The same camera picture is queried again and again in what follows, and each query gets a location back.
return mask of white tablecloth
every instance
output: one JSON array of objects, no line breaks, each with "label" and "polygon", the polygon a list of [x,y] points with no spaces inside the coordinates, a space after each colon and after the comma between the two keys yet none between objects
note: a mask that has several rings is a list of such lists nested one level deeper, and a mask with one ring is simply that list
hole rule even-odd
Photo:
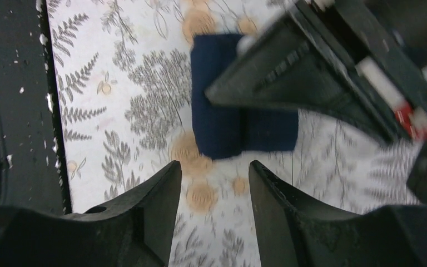
[{"label": "white tablecloth", "polygon": [[415,203],[405,180],[420,145],[383,150],[344,123],[311,112],[300,113],[293,154],[249,152],[216,162],[199,155],[190,111],[193,34],[253,34],[283,3],[47,0],[73,211],[84,212],[180,160],[170,266],[246,267],[260,266],[247,180],[254,159],[353,212]]}]

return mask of navy blue cloth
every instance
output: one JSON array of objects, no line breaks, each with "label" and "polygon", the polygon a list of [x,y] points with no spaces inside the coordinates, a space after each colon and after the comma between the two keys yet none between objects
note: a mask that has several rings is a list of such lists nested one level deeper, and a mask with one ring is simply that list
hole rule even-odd
[{"label": "navy blue cloth", "polygon": [[194,38],[192,128],[199,152],[214,160],[242,151],[292,151],[297,141],[297,112],[212,106],[204,91],[235,60],[242,35]]}]

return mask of blue towel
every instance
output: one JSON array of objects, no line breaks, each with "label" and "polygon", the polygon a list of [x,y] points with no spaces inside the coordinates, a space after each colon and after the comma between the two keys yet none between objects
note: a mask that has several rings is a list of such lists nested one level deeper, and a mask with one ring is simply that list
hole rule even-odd
[{"label": "blue towel", "polygon": [[235,60],[242,35],[194,38],[192,128],[199,152],[214,160],[243,151],[292,151],[297,141],[297,112],[212,106],[204,91]]}]

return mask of fern leaf print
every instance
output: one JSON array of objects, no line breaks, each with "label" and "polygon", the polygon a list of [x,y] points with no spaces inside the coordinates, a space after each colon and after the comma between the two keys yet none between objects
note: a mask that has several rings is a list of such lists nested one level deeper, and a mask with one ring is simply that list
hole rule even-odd
[{"label": "fern leaf print", "polygon": [[108,2],[109,10],[101,18],[102,29],[108,33],[115,29],[120,40],[114,43],[115,55],[112,60],[115,66],[122,71],[132,70],[135,64],[135,50],[127,48],[127,41],[130,44],[138,43],[137,36],[133,31],[133,24],[128,17],[123,17],[123,9],[118,4],[118,0]]},{"label": "fern leaf print", "polygon": [[238,257],[245,251],[245,241],[230,230],[224,230],[224,249],[219,257],[222,266],[239,266]]},{"label": "fern leaf print", "polygon": [[105,131],[106,140],[103,147],[106,150],[104,162],[101,163],[104,177],[115,189],[125,192],[140,184],[140,177],[135,178],[133,170],[128,175],[125,170],[132,161],[131,148],[127,142],[120,139],[115,131]]},{"label": "fern leaf print", "polygon": [[116,187],[114,187],[113,185],[111,185],[109,191],[105,191],[104,192],[104,201],[109,201],[111,199],[114,199],[118,196],[118,190]]},{"label": "fern leaf print", "polygon": [[364,194],[385,204],[416,204],[418,200],[406,187],[406,179],[416,159],[415,146],[407,141],[382,148],[375,158],[368,177],[374,180],[374,188],[364,189]]},{"label": "fern leaf print", "polygon": [[92,136],[84,135],[82,133],[79,133],[79,132],[76,132],[73,130],[64,129],[63,130],[63,138],[66,142],[71,142],[71,141],[90,140],[90,139],[92,139]]},{"label": "fern leaf print", "polygon": [[179,109],[190,105],[191,69],[187,55],[173,50],[152,51],[143,55],[143,64],[128,75],[134,84],[146,92],[131,99],[125,118],[132,132],[145,136],[140,140],[144,149],[166,147],[166,136],[176,126],[182,126]]},{"label": "fern leaf print", "polygon": [[92,59],[79,71],[74,71],[73,73],[66,74],[64,76],[66,84],[63,80],[63,77],[57,74],[57,85],[59,90],[58,97],[60,98],[60,101],[66,103],[66,97],[68,97],[69,101],[73,102],[75,93],[80,95],[84,94],[82,88],[86,87],[86,82],[89,81],[91,71],[94,68],[94,65],[96,64],[98,58],[99,53],[96,53],[94,54]]},{"label": "fern leaf print", "polygon": [[58,26],[58,31],[52,29],[53,58],[62,67],[64,67],[64,61],[60,52],[71,57],[68,47],[75,46],[73,43],[73,40],[76,38],[75,32],[78,31],[78,26],[81,26],[88,19],[89,17],[86,14],[76,14],[67,21],[63,21],[62,25]]},{"label": "fern leaf print", "polygon": [[48,0],[47,1],[48,16],[50,18],[54,18],[53,14],[56,12],[56,10],[58,9],[61,2],[62,2],[62,0]]},{"label": "fern leaf print", "polygon": [[61,111],[61,121],[66,126],[70,123],[82,122],[89,120],[107,111],[107,107],[98,108],[96,110],[84,110],[81,108],[63,107]]}]

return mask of white paint speck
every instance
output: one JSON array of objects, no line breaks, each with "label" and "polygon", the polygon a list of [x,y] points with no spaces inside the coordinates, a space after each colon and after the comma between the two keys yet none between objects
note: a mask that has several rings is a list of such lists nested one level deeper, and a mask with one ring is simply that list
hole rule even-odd
[{"label": "white paint speck", "polygon": [[53,152],[56,153],[56,151],[58,150],[58,143],[56,142],[56,137],[53,138],[53,143],[54,143],[54,146],[52,147],[52,149],[53,149]]},{"label": "white paint speck", "polygon": [[9,169],[12,169],[12,154],[7,155],[7,163],[9,163]]},{"label": "white paint speck", "polygon": [[53,101],[51,99],[51,94],[47,94],[47,101],[48,101],[48,110],[50,110],[51,113],[53,113]]},{"label": "white paint speck", "polygon": [[44,46],[48,42],[48,38],[45,36],[45,34],[40,33],[40,43]]},{"label": "white paint speck", "polygon": [[37,9],[38,12],[43,12],[42,5],[43,5],[43,0],[37,0],[35,2],[35,8]]}]

